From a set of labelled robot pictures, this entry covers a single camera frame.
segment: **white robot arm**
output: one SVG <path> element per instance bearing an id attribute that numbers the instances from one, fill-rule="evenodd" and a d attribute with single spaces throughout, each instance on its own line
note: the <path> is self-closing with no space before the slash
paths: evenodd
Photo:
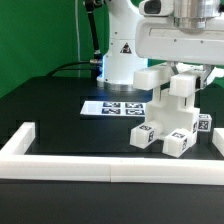
<path id="1" fill-rule="evenodd" d="M 147 0 L 136 31 L 139 57 L 167 63 L 135 72 L 133 86 L 153 90 L 145 122 L 131 132 L 130 143 L 145 148 L 164 141 L 163 153 L 179 157 L 196 143 L 199 109 L 195 92 L 224 72 L 223 6 L 218 0 Z M 170 88 L 161 90 L 169 83 Z"/>

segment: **green backdrop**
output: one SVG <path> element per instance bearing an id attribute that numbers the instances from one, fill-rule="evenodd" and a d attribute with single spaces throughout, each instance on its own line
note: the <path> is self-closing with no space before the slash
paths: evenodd
<path id="1" fill-rule="evenodd" d="M 141 0 L 132 0 L 138 5 Z M 78 2 L 81 60 L 93 48 L 83 0 Z M 30 77 L 78 60 L 75 0 L 7 0 L 0 9 L 0 97 Z M 95 11 L 100 48 L 108 49 L 106 6 Z"/>

